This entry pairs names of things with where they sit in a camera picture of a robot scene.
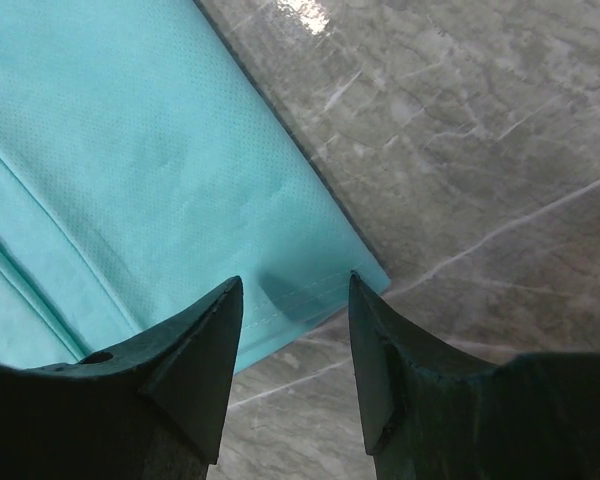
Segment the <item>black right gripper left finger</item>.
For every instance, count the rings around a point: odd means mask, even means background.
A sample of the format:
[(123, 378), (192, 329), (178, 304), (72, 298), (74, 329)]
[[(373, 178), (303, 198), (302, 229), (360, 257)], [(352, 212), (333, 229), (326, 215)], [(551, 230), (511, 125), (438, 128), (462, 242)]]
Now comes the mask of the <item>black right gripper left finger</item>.
[(203, 479), (219, 457), (243, 318), (232, 277), (75, 364), (0, 365), (0, 479)]

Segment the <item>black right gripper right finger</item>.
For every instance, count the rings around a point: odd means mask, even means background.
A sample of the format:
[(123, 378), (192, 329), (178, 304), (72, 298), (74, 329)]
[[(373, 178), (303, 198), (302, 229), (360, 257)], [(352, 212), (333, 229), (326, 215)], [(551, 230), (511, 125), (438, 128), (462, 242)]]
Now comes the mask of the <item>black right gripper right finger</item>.
[(393, 310), (358, 275), (349, 328), (380, 479), (600, 479), (600, 353), (497, 365)]

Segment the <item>teal t shirt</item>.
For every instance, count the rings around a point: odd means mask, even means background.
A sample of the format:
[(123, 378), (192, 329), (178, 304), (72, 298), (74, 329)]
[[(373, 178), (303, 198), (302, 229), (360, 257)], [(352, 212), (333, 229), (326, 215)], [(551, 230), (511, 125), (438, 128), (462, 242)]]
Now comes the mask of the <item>teal t shirt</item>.
[(244, 286), (236, 366), (389, 278), (191, 1), (0, 1), (0, 363)]

